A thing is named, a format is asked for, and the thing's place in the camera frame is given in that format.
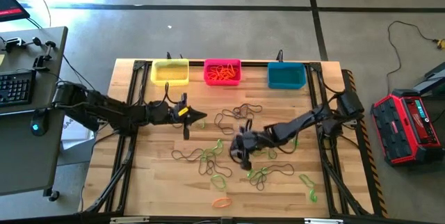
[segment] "red power station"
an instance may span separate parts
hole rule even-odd
[[[444,158],[419,92],[395,89],[371,107],[385,160],[391,166],[430,163]]]

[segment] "gray floor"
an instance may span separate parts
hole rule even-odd
[[[41,0],[32,1],[31,16],[42,26],[48,25]],[[183,5],[249,5],[308,6],[309,0],[47,0],[105,4],[183,4]],[[443,7],[443,0],[317,0],[329,7]],[[51,10],[52,26],[68,26],[65,55],[74,67],[106,92],[116,58],[163,58],[169,51],[188,58],[274,59],[278,49],[284,58],[320,60],[314,23],[310,12],[231,12],[231,11],[154,11],[154,10]],[[445,36],[445,13],[320,13],[327,56],[340,61],[354,72],[363,105],[386,94],[385,74],[397,67],[394,51],[387,40],[387,27],[399,19],[419,25],[432,38]],[[24,21],[0,23],[0,31],[31,29]],[[445,51],[437,51],[410,27],[394,25],[394,44],[399,48],[403,68],[391,76],[392,88],[409,88],[424,72],[440,64]],[[76,77],[64,65],[62,78]],[[432,114],[441,111],[435,106]],[[380,180],[389,215],[417,221],[443,223],[445,214],[445,170],[390,168],[382,161],[369,116],[368,125]],[[78,148],[65,154],[88,158],[90,148]],[[79,191],[86,176],[87,163],[60,166],[56,185],[63,197],[47,203],[41,192],[0,197],[0,219],[74,213]],[[14,208],[7,202],[16,202]]]

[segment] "keyboard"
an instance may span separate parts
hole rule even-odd
[[[0,108],[32,102],[35,70],[0,72]]]

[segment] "wooden table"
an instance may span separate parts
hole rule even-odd
[[[110,97],[126,100],[133,63],[134,59],[116,60],[108,91]],[[322,62],[321,65],[326,84],[332,89],[342,90],[344,84],[340,64]],[[253,121],[253,129],[258,130],[264,125],[290,121],[312,109],[307,85],[300,90],[271,90],[267,86],[266,77],[264,67],[243,67],[239,86],[207,86],[203,80],[202,67],[190,67],[190,83],[187,86],[170,87],[169,96],[176,100],[187,92],[188,104],[208,114],[205,128],[202,129],[200,123],[192,125],[191,137],[187,141],[183,139],[182,129],[175,129],[171,125],[149,125],[139,129],[125,215],[328,217],[315,127],[299,133],[299,145],[294,154],[277,151],[275,160],[268,159],[267,155],[252,157],[254,168],[286,163],[295,168],[293,176],[280,173],[269,175],[265,189],[258,191],[249,183],[247,172],[241,170],[228,156],[232,136],[222,134],[213,123],[216,114],[222,109],[232,110],[243,103],[263,106],[263,111],[256,113]],[[159,100],[164,95],[164,87],[156,87],[148,81],[145,94],[146,102]],[[332,96],[332,93],[328,91],[327,96]],[[238,128],[238,121],[233,118],[225,118],[223,123],[225,127]],[[109,128],[104,129],[98,138],[111,131]],[[356,141],[353,130],[344,131],[344,136]],[[210,182],[210,175],[198,174],[198,162],[176,161],[171,155],[173,150],[190,154],[197,147],[214,147],[219,138],[223,140],[224,151],[218,156],[218,163],[233,170],[233,175],[226,179],[227,188],[224,191],[218,190]],[[86,207],[92,204],[110,179],[117,140],[118,136],[114,136],[95,147],[83,191]],[[291,149],[291,145],[288,143],[285,149]],[[346,186],[363,208],[372,212],[359,150],[342,138],[338,138],[337,148]],[[298,177],[302,173],[316,183],[317,203],[309,200],[309,189]],[[340,209],[338,191],[334,182],[332,185],[336,207]],[[231,198],[233,204],[223,209],[213,208],[211,203],[221,197]]]

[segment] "pink bin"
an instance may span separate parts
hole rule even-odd
[[[212,67],[232,65],[235,77],[230,80],[212,80],[209,73]],[[241,61],[239,59],[207,59],[204,62],[204,80],[209,86],[237,86],[241,80]]]

